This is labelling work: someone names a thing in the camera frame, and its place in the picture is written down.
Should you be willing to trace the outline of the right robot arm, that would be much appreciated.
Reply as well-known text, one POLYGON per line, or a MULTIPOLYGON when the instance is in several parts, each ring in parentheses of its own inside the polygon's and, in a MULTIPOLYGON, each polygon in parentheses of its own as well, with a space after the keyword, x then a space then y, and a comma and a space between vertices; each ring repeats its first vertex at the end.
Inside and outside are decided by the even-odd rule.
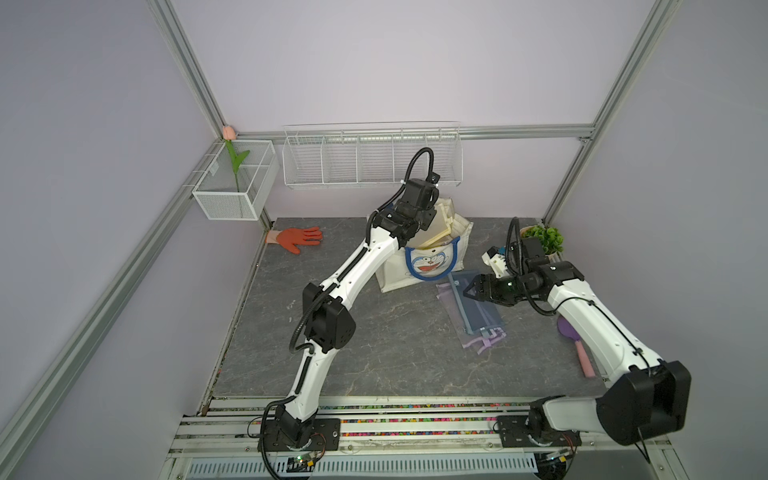
POLYGON ((689 370, 631 333, 571 262, 551 261, 539 238, 522 236, 519 218, 510 221, 503 248, 487 253, 491 273, 474 277, 464 296, 504 307, 526 302, 543 316, 565 319, 588 346, 607 388, 598 397, 560 395, 531 403, 525 428, 533 442, 592 432, 628 446, 684 428, 689 370))

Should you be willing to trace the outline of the blue mesh pouch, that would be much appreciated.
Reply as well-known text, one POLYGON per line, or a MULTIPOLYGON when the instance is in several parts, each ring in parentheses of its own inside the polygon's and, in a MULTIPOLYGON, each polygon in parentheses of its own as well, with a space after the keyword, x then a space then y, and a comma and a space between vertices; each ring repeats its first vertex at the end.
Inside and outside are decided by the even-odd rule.
POLYGON ((495 304, 477 302, 464 296, 468 281, 477 274, 479 272, 475 270, 452 272, 448 279, 465 332, 469 335, 488 336, 491 329, 501 328, 503 321, 495 304))

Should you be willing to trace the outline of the purple mesh pouch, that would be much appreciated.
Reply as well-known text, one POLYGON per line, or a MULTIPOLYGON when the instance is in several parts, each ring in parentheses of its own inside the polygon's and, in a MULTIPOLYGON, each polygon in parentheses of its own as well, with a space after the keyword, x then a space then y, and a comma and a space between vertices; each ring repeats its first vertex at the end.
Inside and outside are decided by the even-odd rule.
POLYGON ((461 295, 460 281, 437 285, 437 299, 445 309, 464 349, 481 355, 507 337, 493 304, 479 303, 461 295))

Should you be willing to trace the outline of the yellow mesh pouch bottom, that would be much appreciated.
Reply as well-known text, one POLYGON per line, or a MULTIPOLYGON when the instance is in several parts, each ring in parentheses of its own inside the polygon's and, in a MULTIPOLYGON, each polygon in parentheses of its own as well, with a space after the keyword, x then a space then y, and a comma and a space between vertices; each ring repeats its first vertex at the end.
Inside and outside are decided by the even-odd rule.
POLYGON ((439 198, 435 204, 436 214, 426 231, 420 230, 408 243, 410 248, 427 249, 442 245, 452 238, 452 224, 455 208, 450 198, 439 198))

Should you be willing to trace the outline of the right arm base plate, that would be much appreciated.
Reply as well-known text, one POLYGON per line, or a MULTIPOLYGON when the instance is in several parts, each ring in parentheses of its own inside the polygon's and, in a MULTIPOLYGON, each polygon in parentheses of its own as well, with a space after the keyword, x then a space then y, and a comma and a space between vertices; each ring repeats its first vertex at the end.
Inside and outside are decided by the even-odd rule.
POLYGON ((530 420, 527 415, 499 415, 492 426, 504 448, 576 448, 582 445, 575 431, 549 429, 542 421, 530 420))

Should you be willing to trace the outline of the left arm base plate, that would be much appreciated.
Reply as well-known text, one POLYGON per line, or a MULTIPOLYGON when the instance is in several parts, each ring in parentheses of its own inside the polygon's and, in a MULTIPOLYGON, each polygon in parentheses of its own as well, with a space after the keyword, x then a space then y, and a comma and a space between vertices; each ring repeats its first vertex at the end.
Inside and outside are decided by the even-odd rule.
POLYGON ((258 450, 288 452, 289 450, 337 451, 341 439, 339 418, 313 418, 305 422, 292 417, 268 419, 260 435, 258 450))

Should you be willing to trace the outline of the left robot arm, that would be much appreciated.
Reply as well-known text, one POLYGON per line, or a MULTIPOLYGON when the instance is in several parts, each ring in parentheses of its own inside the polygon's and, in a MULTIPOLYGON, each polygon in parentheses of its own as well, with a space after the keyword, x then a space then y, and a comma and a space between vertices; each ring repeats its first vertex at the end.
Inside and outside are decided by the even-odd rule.
POLYGON ((326 280, 304 288, 303 314, 289 342, 289 351, 302 355, 301 363, 287 397, 265 408, 274 416, 262 421, 260 438, 275 433, 290 449, 310 444, 330 366, 356 330, 350 313, 356 298, 376 271, 435 218, 440 176, 434 162, 431 148, 419 149, 399 189, 368 217, 359 247, 326 280))

